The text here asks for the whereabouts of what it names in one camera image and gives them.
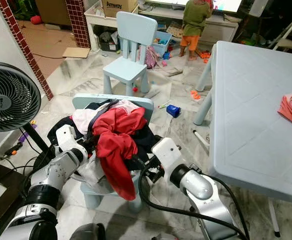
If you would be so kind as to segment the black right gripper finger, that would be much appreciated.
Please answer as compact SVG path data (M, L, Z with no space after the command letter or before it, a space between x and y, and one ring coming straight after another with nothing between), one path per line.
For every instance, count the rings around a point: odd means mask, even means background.
M143 170L148 162L148 154L134 154L128 160L128 171Z

